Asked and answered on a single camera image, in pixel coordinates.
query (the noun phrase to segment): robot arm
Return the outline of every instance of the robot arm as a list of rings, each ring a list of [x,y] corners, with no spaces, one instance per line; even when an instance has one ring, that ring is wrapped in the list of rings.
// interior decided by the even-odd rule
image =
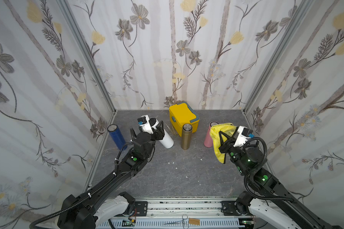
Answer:
[[[282,183],[269,171],[262,168],[266,162],[266,144],[261,138],[254,137],[252,130],[244,126],[238,128],[237,139],[221,132],[221,136],[227,137],[227,141],[221,144],[221,153],[227,153],[230,161],[235,164],[241,176],[244,176],[244,191],[234,204],[236,215],[251,213],[272,223],[277,228],[297,228],[293,221],[302,229],[331,229],[329,223],[320,219],[316,214],[298,202],[295,197],[284,187]],[[258,148],[258,143],[263,144],[264,153]],[[263,206],[261,200],[270,200],[281,208],[290,218]]]

